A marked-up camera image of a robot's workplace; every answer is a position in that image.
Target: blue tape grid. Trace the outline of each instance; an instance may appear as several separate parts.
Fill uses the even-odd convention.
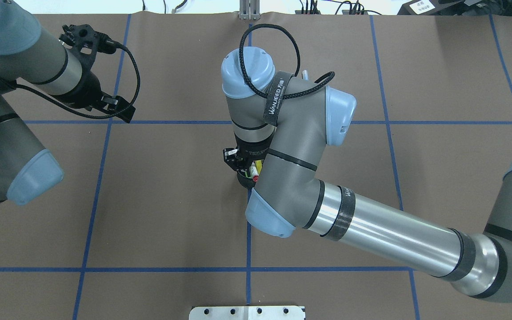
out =
[[[384,111],[384,124],[386,125],[386,136],[388,138],[388,147],[390,148],[390,161],[392,162],[392,172],[394,174],[394,186],[396,188],[396,196],[398,197],[398,205],[400,210],[404,210],[402,203],[402,192],[400,191],[400,179],[398,178],[398,168],[396,166],[396,156],[394,155],[394,144],[392,143],[392,131],[390,129],[390,118],[388,117],[388,108],[386,107],[386,96],[384,95],[384,83],[382,81],[382,70],[380,68],[380,58],[378,57],[378,45],[376,44],[376,31],[374,28],[374,19],[370,19],[370,30],[372,34],[372,46],[374,48],[374,57],[376,60],[376,71],[378,72],[378,84],[380,86],[380,98],[382,99],[382,109]],[[410,290],[412,291],[412,303],[414,306],[414,314],[416,320],[420,320],[420,311],[418,308],[418,296],[416,295],[416,284],[414,282],[414,273],[408,271],[410,276]]]
[[[128,33],[130,31],[130,22],[132,15],[128,14],[126,20],[126,32],[124,33],[124,45],[128,42]],[[124,65],[125,52],[120,54],[120,64],[118,65],[118,75],[116,76],[116,85],[114,85],[114,95],[118,94],[118,87],[120,85],[120,77],[122,75],[122,66]],[[112,119],[108,119],[108,127],[106,128],[106,137],[104,139],[104,149],[102,150],[102,160],[100,161],[100,170],[98,171],[98,181],[96,183],[96,192],[94,193],[94,202],[92,204],[92,213],[90,216],[90,223],[88,225],[88,234],[86,237],[86,245],[84,247],[84,256],[82,260],[82,268],[80,271],[79,286],[76,292],[75,307],[72,313],[72,320],[78,318],[78,311],[80,307],[80,299],[82,297],[82,290],[84,286],[84,275],[86,274],[88,253],[90,251],[90,242],[92,240],[92,231],[94,229],[94,218],[96,217],[96,208],[98,207],[98,197],[100,196],[100,187],[102,186],[102,175],[104,173],[104,165],[106,164],[106,155],[108,153],[108,143],[110,142],[110,132],[112,131]]]
[[[252,46],[252,32],[248,34],[248,46]],[[248,190],[246,202],[250,200],[252,189]],[[252,226],[246,221],[246,305],[252,303]]]
[[[130,28],[130,21],[132,16],[128,15],[126,22],[126,31],[124,35],[124,45],[128,40],[128,33]],[[400,192],[400,180],[398,178],[398,168],[396,165],[396,157],[394,155],[394,145],[392,143],[392,132],[391,125],[512,125],[512,121],[393,121],[388,117],[388,108],[386,104],[386,96],[384,94],[384,82],[382,78],[382,70],[380,67],[380,59],[378,55],[378,45],[376,43],[376,31],[374,26],[374,20],[372,16],[370,18],[370,26],[372,31],[372,44],[374,47],[376,68],[378,72],[378,80],[380,85],[380,96],[382,99],[382,107],[384,110],[384,120],[378,121],[352,121],[354,125],[385,125],[388,136],[388,146],[390,149],[392,170],[394,173],[394,180],[396,185],[396,194],[399,199],[400,209],[403,209],[402,194]],[[500,63],[503,67],[505,77],[508,82],[509,89],[512,94],[512,80],[508,73],[508,69],[504,62],[503,53],[500,48],[500,43],[496,33],[496,27],[492,16],[489,16],[491,24],[492,35],[496,43]],[[248,36],[248,46],[252,45],[252,35]],[[118,66],[118,74],[116,77],[116,86],[114,88],[114,95],[118,92],[120,85],[120,76],[122,73],[122,65],[124,63],[124,52],[120,55],[120,64]],[[246,303],[251,302],[251,273],[252,272],[408,272],[411,285],[412,301],[414,304],[416,320],[420,320],[420,311],[418,307],[418,296],[416,293],[416,285],[414,279],[414,269],[410,267],[252,267],[252,227],[249,223],[246,225],[246,267],[221,267],[221,268],[88,268],[88,253],[90,249],[90,243],[92,239],[92,231],[94,226],[94,218],[96,216],[96,208],[98,205],[98,197],[100,194],[100,187],[102,182],[102,174],[104,172],[104,165],[106,162],[106,154],[108,151],[108,142],[110,138],[110,132],[112,125],[124,124],[121,120],[26,120],[27,124],[107,124],[106,137],[104,140],[104,149],[102,151],[102,159],[100,163],[100,170],[98,172],[98,181],[96,184],[96,191],[94,194],[94,202],[92,206],[92,213],[88,227],[87,241],[84,249],[83,263],[81,268],[45,268],[45,267],[0,267],[0,272],[72,272],[80,273],[79,287],[76,294],[75,308],[73,310],[73,320],[77,319],[80,299],[82,295],[84,285],[84,275],[86,273],[99,273],[99,272],[110,272],[110,273],[182,273],[182,272],[244,272],[246,273]],[[130,125],[141,125],[141,124],[169,124],[169,125],[182,125],[182,124],[200,124],[200,125],[229,125],[231,121],[187,121],[187,120],[133,120]]]
[[[497,31],[495,29],[495,23],[493,22],[492,15],[489,15],[489,22],[491,23],[491,30],[493,32],[493,38],[495,39],[495,45],[497,46],[497,53],[499,53],[499,59],[501,62],[501,66],[503,67],[505,77],[507,78],[507,84],[508,84],[509,89],[511,90],[511,95],[512,95],[512,81],[511,81],[511,77],[508,75],[507,66],[504,63],[503,52],[501,52],[501,46],[499,45],[499,39],[497,38]]]

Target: yellow object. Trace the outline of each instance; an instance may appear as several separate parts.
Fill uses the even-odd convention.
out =
[[[258,171],[258,174],[262,171],[262,160],[256,160],[254,161],[254,164],[256,164],[256,171]]]

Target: robot end effector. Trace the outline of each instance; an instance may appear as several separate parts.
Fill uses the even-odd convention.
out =
[[[0,203],[10,199],[26,204],[63,179],[63,171],[49,150],[39,142],[1,96],[16,88],[26,89],[76,115],[105,119],[119,117],[130,122],[140,87],[140,76],[129,50],[91,26],[63,26],[60,40],[41,27],[35,16],[14,1],[0,0]],[[83,53],[83,48],[91,53]],[[101,91],[91,72],[98,52],[128,53],[138,84],[131,102]],[[19,77],[62,103],[16,83]],[[105,116],[92,116],[73,109],[97,109]]]
[[[272,126],[265,121],[270,111],[267,103],[274,99],[278,87],[272,59],[260,48],[246,47],[244,52],[249,81],[267,91],[268,99],[246,83],[238,49],[229,53],[221,67],[222,89],[237,148],[234,154],[225,154],[225,160],[235,156],[242,161],[246,154],[253,153],[250,148],[254,146],[260,148],[255,160],[266,157],[246,209],[254,227],[279,237],[290,236],[296,227],[303,227],[451,282],[473,298],[512,302],[512,167],[504,177],[484,234],[477,235],[441,227],[354,194],[346,187],[317,180],[317,164],[325,145],[332,144],[329,136],[339,125],[329,125],[330,110],[343,111],[342,115],[350,117],[354,98],[327,87],[287,100]],[[312,85],[293,78],[285,93]],[[336,99],[329,98],[333,92]],[[348,123],[339,128],[344,137]]]

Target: cable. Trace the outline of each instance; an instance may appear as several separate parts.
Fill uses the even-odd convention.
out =
[[[246,42],[246,38],[248,37],[248,34],[250,34],[252,31],[260,28],[270,28],[270,29],[276,29],[282,31],[292,42],[293,48],[295,49],[295,55],[297,57],[297,67],[295,69],[295,73],[293,76],[297,77],[297,74],[299,73],[300,63],[301,63],[301,57],[299,55],[299,48],[297,47],[297,43],[295,42],[295,39],[293,36],[283,27],[277,26],[276,24],[257,24],[255,26],[252,26],[248,28],[244,34],[242,35],[242,38],[240,39],[240,47],[238,48],[238,59],[240,60],[240,71],[242,72],[242,77],[244,79],[244,83],[257,95],[260,97],[267,99],[268,94],[264,93],[258,88],[254,87],[254,84],[252,83],[252,80],[250,77],[248,77],[248,74],[246,73],[246,65],[244,64],[244,42]],[[331,81],[335,77],[335,72],[329,71],[325,75],[322,75],[315,81],[317,85],[311,89],[307,89],[304,91],[296,92],[296,93],[290,93],[290,95],[285,95],[284,99],[292,99],[297,97],[303,97],[306,95],[309,95],[311,93],[314,93],[315,91],[321,89],[322,87],[325,87],[329,81]]]
[[[187,3],[187,0],[183,0],[179,6],[176,6],[173,10],[171,10],[171,13],[177,12],[180,8],[182,8]]]
[[[350,1],[343,1],[343,2],[339,2],[339,7],[337,7],[337,10],[335,10],[335,14],[339,13],[339,9],[341,8],[341,6],[343,6],[344,4],[349,4],[349,12],[351,12],[352,8],[353,8],[353,4],[350,2]]]
[[[107,115],[107,116],[87,115],[86,113],[78,112],[78,111],[76,111],[73,108],[67,107],[64,104],[59,103],[59,101],[56,101],[55,99],[45,95],[44,93],[38,91],[37,89],[31,88],[31,87],[27,87],[26,85],[22,85],[22,84],[15,84],[14,87],[16,87],[17,89],[23,89],[23,90],[35,93],[35,95],[37,95],[37,96],[47,100],[48,102],[50,102],[52,104],[55,104],[58,107],[66,110],[66,111],[68,111],[70,113],[73,113],[74,115],[81,116],[81,117],[84,117],[84,118],[101,120],[101,119],[109,119],[109,118],[113,118],[113,117],[119,116],[122,113],[126,112],[130,107],[132,107],[134,105],[134,102],[136,101],[136,99],[138,98],[138,94],[140,93],[141,78],[140,78],[140,71],[138,70],[138,65],[136,63],[136,60],[134,59],[134,56],[130,52],[130,50],[125,45],[122,45],[119,42],[116,42],[116,46],[118,48],[124,50],[126,53],[128,53],[128,56],[132,60],[132,64],[134,65],[134,69],[136,70],[136,92],[134,93],[134,97],[132,98],[132,101],[125,108],[123,108],[122,110],[120,110],[118,112],[112,113],[111,115]]]
[[[379,12],[376,12],[376,11],[373,11],[373,10],[361,10],[359,12],[356,12],[355,14],[363,14],[364,12],[373,12],[373,13],[378,14],[379,16],[382,16],[382,13],[379,13]]]

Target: metal plate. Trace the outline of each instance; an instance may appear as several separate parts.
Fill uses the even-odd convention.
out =
[[[195,307],[189,320],[305,320],[303,306]]]

